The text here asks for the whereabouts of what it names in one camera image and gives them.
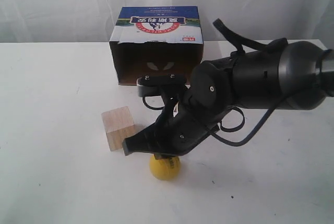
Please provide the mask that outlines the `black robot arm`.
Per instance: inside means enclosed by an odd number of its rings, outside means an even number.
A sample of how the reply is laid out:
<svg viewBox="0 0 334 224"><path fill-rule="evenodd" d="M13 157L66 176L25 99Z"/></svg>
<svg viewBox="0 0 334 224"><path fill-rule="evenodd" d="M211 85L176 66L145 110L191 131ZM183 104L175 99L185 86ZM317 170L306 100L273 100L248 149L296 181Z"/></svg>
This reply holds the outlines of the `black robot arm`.
<svg viewBox="0 0 334 224"><path fill-rule="evenodd" d="M154 123L125 138L124 154L183 156L209 136L228 146L244 146L274 110L312 110L333 96L332 49L285 38L253 42L250 52L244 46L237 45L229 57L200 63L190 80L175 74L140 77L139 96L159 96L164 105ZM243 128L243 124L224 127L222 121L229 112L244 109L264 109L265 114L238 142L219 136L218 131Z"/></svg>

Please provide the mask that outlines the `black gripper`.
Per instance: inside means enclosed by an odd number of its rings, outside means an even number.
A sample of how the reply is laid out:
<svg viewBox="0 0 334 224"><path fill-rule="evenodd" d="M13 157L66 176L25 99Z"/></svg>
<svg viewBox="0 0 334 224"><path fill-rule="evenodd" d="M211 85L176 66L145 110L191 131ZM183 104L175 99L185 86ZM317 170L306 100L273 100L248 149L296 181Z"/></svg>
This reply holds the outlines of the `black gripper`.
<svg viewBox="0 0 334 224"><path fill-rule="evenodd" d="M124 155L140 152L155 154L156 159L183 156L218 131L218 124L235 107L215 105L215 92L196 94L189 88L167 96L162 94L164 108L154 125L144 128L122 143Z"/></svg>

